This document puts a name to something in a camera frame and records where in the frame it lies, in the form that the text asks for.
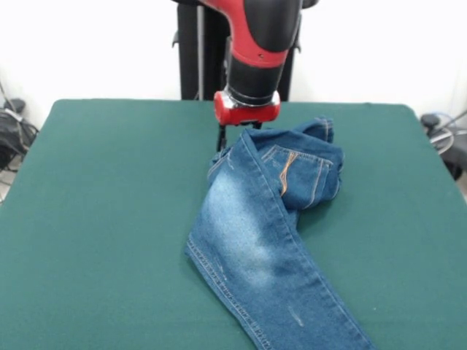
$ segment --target cable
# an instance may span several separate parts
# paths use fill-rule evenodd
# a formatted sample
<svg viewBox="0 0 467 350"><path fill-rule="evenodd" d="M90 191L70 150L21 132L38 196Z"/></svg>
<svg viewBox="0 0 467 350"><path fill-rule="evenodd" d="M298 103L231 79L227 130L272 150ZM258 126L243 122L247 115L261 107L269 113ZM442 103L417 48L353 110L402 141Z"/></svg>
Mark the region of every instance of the cable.
<svg viewBox="0 0 467 350"><path fill-rule="evenodd" d="M464 118L466 115L467 115L467 110L460 113L456 118L454 118L454 119L450 120L449 122L446 122L445 124L443 124L440 127L436 128L436 130L442 130L442 129L446 128L447 126L457 122L459 119Z"/></svg>
<svg viewBox="0 0 467 350"><path fill-rule="evenodd" d="M5 99L5 101L9 104L9 106L13 110L13 112L16 113L15 105L8 99L7 94L5 93L5 90L3 88L3 85L1 84L1 80L0 80L0 92L3 95L3 98Z"/></svg>
<svg viewBox="0 0 467 350"><path fill-rule="evenodd" d="M446 117L447 119L449 119L452 122L452 124L454 124L454 126L458 126L452 115L449 115L449 114L443 113L443 112L431 112L430 114L434 114L434 115L439 116L439 117Z"/></svg>
<svg viewBox="0 0 467 350"><path fill-rule="evenodd" d="M6 186L11 186L12 185L9 182L3 181L2 179L0 179L0 184L5 184Z"/></svg>
<svg viewBox="0 0 467 350"><path fill-rule="evenodd" d="M454 134L452 133L452 131L449 130L449 129L446 129L446 128L443 128L442 130L445 132L444 135L437 136L437 137L435 137L435 138L433 138L433 139L430 140L430 142L431 142L432 144L435 144L435 143L437 143L437 142L440 142L440 141L443 141L443 140L449 138L449 143L448 143L448 145L446 145L445 147L443 147L443 148L441 148L441 149L438 149L438 154L439 154L439 155L442 155L443 153L445 153L446 151L448 151L448 150L452 147L452 145L454 144Z"/></svg>

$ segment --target blue denim jeans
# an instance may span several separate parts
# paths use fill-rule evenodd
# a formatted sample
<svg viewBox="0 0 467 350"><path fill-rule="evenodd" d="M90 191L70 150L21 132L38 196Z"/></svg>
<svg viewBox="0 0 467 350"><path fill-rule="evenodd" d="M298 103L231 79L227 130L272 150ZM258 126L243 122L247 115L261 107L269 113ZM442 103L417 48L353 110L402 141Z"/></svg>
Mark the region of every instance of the blue denim jeans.
<svg viewBox="0 0 467 350"><path fill-rule="evenodd" d="M339 191L333 125L245 130L219 153L186 254L258 349L374 349L313 262L298 213Z"/></svg>

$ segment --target green tablecloth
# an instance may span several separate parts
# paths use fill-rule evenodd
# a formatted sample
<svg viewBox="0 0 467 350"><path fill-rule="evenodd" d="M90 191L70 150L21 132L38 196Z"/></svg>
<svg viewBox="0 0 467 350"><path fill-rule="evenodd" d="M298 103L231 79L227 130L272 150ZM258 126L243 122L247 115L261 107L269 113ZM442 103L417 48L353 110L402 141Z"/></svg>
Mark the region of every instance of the green tablecloth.
<svg viewBox="0 0 467 350"><path fill-rule="evenodd" d="M467 349L467 207L413 112L270 126L320 114L346 163L301 219L317 264L380 349ZM253 349L182 253L216 137L207 102L56 103L0 208L0 349Z"/></svg>

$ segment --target jeans seam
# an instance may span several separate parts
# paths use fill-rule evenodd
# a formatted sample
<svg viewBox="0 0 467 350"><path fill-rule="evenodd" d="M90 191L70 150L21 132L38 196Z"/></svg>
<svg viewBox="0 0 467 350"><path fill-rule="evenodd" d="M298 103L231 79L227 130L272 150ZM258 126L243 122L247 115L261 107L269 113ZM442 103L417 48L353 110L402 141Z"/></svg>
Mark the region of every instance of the jeans seam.
<svg viewBox="0 0 467 350"><path fill-rule="evenodd" d="M321 173L323 172L323 160L320 162L320 170L318 171L318 176L316 176L316 181L314 182L313 188L312 188L312 195L311 195L311 200L308 203L308 205L304 209L308 209L314 202L314 199L316 198L316 189L318 188L318 182L320 181Z"/></svg>
<svg viewBox="0 0 467 350"><path fill-rule="evenodd" d="M319 157L317 155L309 155L308 153L300 152L300 151L297 151L297 150L294 150L294 149L289 149L289 148L278 146L278 145L276 145L276 146L277 146L277 150L276 150L275 153L277 153L277 152L286 152L286 153L295 152L295 153L298 154L299 157L309 158L311 160L322 160L324 163L328 164L329 166L334 165L334 163L332 161L330 161L329 159L326 159L324 157Z"/></svg>
<svg viewBox="0 0 467 350"><path fill-rule="evenodd" d="M255 322L252 317L240 306L240 304L235 300L231 291L227 286L220 280L219 276L216 274L214 268L211 266L211 263L208 259L201 253L201 251L196 247L196 245L188 239L188 247L191 252L194 254L194 257L199 261L203 269L206 271L210 279L215 283L217 288L222 292L224 297L229 301L229 303L235 308L243 320L248 324L250 329L253 331L255 337L259 340L261 346L264 350L274 350L269 341L267 340L264 332L259 327L258 323Z"/></svg>
<svg viewBox="0 0 467 350"><path fill-rule="evenodd" d="M263 157L261 157L261 160L265 163L267 162L270 158L273 158L275 154L277 153L277 145L275 144L273 147L269 149L268 152L266 152Z"/></svg>
<svg viewBox="0 0 467 350"><path fill-rule="evenodd" d="M219 168L225 161L225 159L227 159L227 155L231 152L231 150L229 150L227 153L225 153L221 158L219 158L216 162L216 164L214 164L207 172L207 177L209 178L212 173L217 169Z"/></svg>
<svg viewBox="0 0 467 350"><path fill-rule="evenodd" d="M250 156L250 158L252 159L253 163L256 165L257 168L259 168L259 172L260 172L260 175L261 177L263 178L263 180L266 182L266 186L268 187L269 189L269 192L272 194L273 196L273 199L274 199L274 202L276 203L276 206L279 207L279 204L277 203L277 198L274 196L274 191L271 189L271 185L268 183L268 180L267 178L265 177L264 173L262 172L261 170L261 167L260 165L258 164L257 160L255 159L254 155L251 153L250 151L250 148L248 148L247 146L247 143L245 142L244 140L244 137L243 135L240 136L240 139L242 140L242 143L245 147L245 149L247 150L248 152L248 155ZM307 257L301 250L300 250L300 246L298 245L297 241L295 240L295 237L293 237L293 234L292 234L292 230L290 229L290 226L289 226L289 222L286 220L285 218L285 214L283 212L283 210L280 209L279 207L279 212L280 212L280 216L282 218L282 224L285 226L285 229L286 229L286 235L291 237L292 238L292 242L295 244L297 250L298 250L298 253L301 255L302 258L304 258L308 264L308 266L310 268L314 268L312 262L309 260L309 257ZM329 290L328 288L328 285L323 281L323 278L321 277L321 275L319 273L317 273L317 276L320 280L320 283L322 284L322 286L325 288L327 294L332 298L333 302L338 306L340 312L341 312L341 315L344 316L347 321L353 326L353 330L356 330L360 339L363 339L364 342L371 346L371 343L368 341L368 339L366 338L366 336L364 336L363 332L360 330L359 326L355 323L355 321L353 320L353 318L351 316L349 316L349 314L342 308L341 304L338 302L338 300L334 297L333 293Z"/></svg>

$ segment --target jeans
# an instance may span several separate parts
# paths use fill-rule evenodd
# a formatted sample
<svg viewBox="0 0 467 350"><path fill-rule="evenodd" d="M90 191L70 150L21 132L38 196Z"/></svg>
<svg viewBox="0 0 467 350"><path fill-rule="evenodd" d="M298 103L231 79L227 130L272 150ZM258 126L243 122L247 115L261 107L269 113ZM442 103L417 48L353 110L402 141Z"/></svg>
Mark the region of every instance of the jeans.
<svg viewBox="0 0 467 350"><path fill-rule="evenodd" d="M374 349L313 262L298 213L333 199L342 150L317 118L245 130L219 153L185 249L258 349Z"/></svg>

